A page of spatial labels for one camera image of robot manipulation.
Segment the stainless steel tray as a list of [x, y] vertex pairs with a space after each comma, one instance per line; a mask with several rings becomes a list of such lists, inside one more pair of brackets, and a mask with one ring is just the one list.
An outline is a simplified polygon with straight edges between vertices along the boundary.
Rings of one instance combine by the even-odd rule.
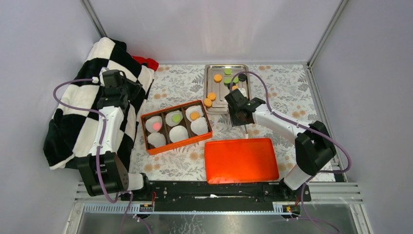
[[[232, 74], [227, 76], [224, 74], [225, 68], [231, 68]], [[212, 105], [206, 108], [208, 114], [227, 114], [228, 105], [225, 100], [225, 96], [229, 94], [229, 84], [224, 84], [224, 79], [233, 78], [234, 75], [240, 72], [248, 71], [249, 68], [243, 64], [233, 64], [233, 65], [220, 65], [220, 64], [210, 64], [205, 66], [204, 73], [204, 98], [207, 98], [208, 93], [215, 93], [216, 100], [212, 101]], [[213, 77], [216, 74], [222, 75], [221, 82], [215, 82]]]

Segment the pink cookie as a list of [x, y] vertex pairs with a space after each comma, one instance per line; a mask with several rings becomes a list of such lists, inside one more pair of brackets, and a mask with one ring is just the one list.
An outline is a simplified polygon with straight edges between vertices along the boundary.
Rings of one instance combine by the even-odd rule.
[[162, 123], [161, 122], [155, 122], [153, 125], [152, 125], [152, 128], [153, 128], [153, 130], [154, 131], [159, 131], [161, 128], [162, 128]]

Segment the orange cookie tin box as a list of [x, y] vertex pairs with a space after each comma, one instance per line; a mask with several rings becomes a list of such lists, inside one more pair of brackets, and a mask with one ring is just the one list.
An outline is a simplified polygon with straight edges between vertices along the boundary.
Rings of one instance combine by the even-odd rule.
[[[196, 134], [192, 131], [190, 127], [190, 121], [189, 121], [189, 118], [186, 117], [186, 111], [188, 110], [189, 107], [192, 107], [192, 106], [200, 107], [202, 113], [204, 114], [204, 118], [206, 119], [206, 124], [207, 124], [207, 132], [205, 134], [200, 134], [200, 135]], [[172, 127], [166, 124], [166, 115], [172, 111], [177, 111], [177, 110], [181, 111], [181, 113], [184, 115], [183, 120], [178, 125], [183, 126], [187, 130], [188, 139], [183, 139], [181, 141], [174, 143], [171, 141], [169, 137], [169, 133], [172, 130]], [[150, 135], [150, 132], [146, 128], [146, 122], [151, 117], [161, 117], [162, 119], [163, 125], [161, 129], [159, 130], [159, 133], [165, 137], [166, 144], [164, 146], [155, 147], [149, 143], [148, 136]], [[197, 143], [203, 140], [207, 140], [207, 139], [212, 138], [212, 135], [213, 135], [212, 127], [210, 125], [208, 116], [206, 114], [206, 109], [201, 100], [195, 100], [195, 101], [187, 102], [184, 104], [161, 109], [158, 111], [154, 111], [151, 113], [143, 114], [141, 116], [141, 124], [142, 124], [142, 129], [143, 129], [145, 147], [146, 147], [147, 152], [150, 155], [160, 154], [166, 151], [174, 150], [174, 149], [184, 147], [190, 144], [194, 144], [194, 143]]]

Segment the steel tongs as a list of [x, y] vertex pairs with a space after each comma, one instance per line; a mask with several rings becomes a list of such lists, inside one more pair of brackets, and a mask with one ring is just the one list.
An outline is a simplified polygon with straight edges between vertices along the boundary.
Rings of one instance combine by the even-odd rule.
[[248, 130], [247, 130], [246, 125], [242, 125], [242, 126], [240, 127], [240, 129], [241, 129], [241, 131], [242, 131], [242, 133], [243, 133], [243, 135], [244, 135], [244, 138], [245, 138], [245, 139], [248, 139], [248, 138], [249, 138], [249, 133], [248, 133]]

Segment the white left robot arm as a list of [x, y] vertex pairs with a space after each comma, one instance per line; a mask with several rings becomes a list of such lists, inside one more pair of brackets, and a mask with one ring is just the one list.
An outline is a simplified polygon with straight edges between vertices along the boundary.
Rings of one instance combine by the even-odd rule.
[[104, 86], [97, 102], [98, 129], [88, 155], [77, 161], [77, 168], [90, 196], [128, 189], [128, 170], [115, 148], [121, 141], [117, 131], [124, 120], [131, 98], [136, 97], [142, 88], [117, 69], [102, 72], [101, 81]]

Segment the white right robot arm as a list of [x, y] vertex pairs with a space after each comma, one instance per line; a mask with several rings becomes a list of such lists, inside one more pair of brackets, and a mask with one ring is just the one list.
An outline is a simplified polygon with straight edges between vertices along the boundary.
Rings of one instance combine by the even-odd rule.
[[315, 176], [337, 153], [326, 126], [320, 122], [300, 124], [287, 115], [271, 111], [257, 97], [248, 99], [236, 89], [225, 96], [232, 126], [257, 124], [291, 141], [296, 150], [296, 165], [281, 181], [279, 193], [287, 201], [299, 194], [299, 187]]

